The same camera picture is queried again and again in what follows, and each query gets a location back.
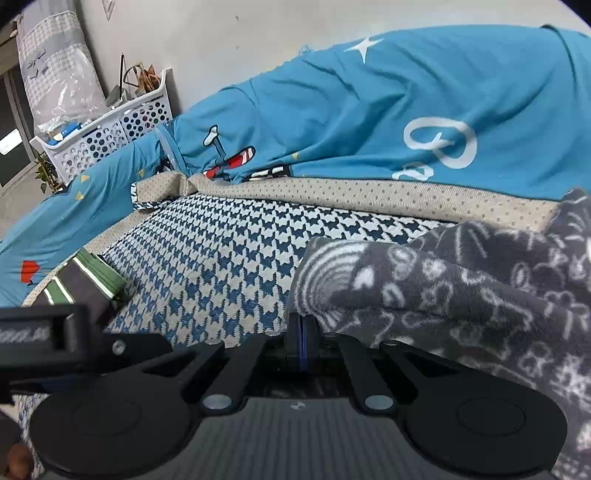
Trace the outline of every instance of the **gray fleece blanket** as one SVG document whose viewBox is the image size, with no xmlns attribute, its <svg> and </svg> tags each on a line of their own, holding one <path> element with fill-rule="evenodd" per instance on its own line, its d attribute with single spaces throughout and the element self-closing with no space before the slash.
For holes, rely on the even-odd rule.
<svg viewBox="0 0 591 480">
<path fill-rule="evenodd" d="M 590 212 L 591 197 L 574 189 L 542 233 L 470 221 L 406 246 L 315 238 L 291 309 L 367 345 L 396 338 L 540 390 L 569 425 L 553 474 L 587 479 Z"/>
</svg>

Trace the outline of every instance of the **black circular disc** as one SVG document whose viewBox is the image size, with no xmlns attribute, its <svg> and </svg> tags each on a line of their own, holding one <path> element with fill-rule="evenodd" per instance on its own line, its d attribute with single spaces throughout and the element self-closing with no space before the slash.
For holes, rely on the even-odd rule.
<svg viewBox="0 0 591 480">
<path fill-rule="evenodd" d="M 405 426 L 437 463 L 483 476 L 552 467 L 566 438 L 566 421 L 549 398 L 492 377 L 441 377 L 428 384 L 409 408 Z"/>
<path fill-rule="evenodd" d="M 127 373 L 51 395 L 33 413 L 30 434 L 50 470 L 131 476 L 173 455 L 189 428 L 189 409 L 172 379 Z"/>
</svg>

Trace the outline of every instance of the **white plastic basket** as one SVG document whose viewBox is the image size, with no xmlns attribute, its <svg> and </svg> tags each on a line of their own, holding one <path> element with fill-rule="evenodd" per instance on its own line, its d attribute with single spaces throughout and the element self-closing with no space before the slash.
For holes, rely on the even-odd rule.
<svg viewBox="0 0 591 480">
<path fill-rule="evenodd" d="M 39 153 L 47 153 L 64 184 L 69 184 L 107 155 L 173 117 L 166 91 L 166 74 L 170 70 L 162 71 L 160 86 L 155 91 L 111 110 L 57 145 L 48 145 L 39 137 L 33 138 L 31 145 Z"/>
</svg>

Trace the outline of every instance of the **ribbon bow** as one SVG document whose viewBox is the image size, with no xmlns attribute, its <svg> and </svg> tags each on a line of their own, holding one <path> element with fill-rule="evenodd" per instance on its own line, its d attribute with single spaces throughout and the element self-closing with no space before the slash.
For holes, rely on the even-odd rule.
<svg viewBox="0 0 591 480">
<path fill-rule="evenodd" d="M 27 70 L 28 70 L 28 77 L 33 79 L 37 77 L 40 73 L 43 73 L 47 70 L 47 65 L 41 59 L 41 57 L 45 55 L 45 49 L 39 48 L 35 55 L 33 56 L 32 60 L 27 60 Z"/>
</svg>

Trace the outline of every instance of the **green and brown striped cloth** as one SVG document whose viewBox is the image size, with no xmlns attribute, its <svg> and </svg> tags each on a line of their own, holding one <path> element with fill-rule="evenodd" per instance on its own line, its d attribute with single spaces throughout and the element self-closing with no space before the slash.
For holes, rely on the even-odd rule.
<svg viewBox="0 0 591 480">
<path fill-rule="evenodd" d="M 124 288 L 121 275 L 83 248 L 58 271 L 33 305 L 84 304 L 91 322 L 102 327 L 122 305 Z"/>
</svg>

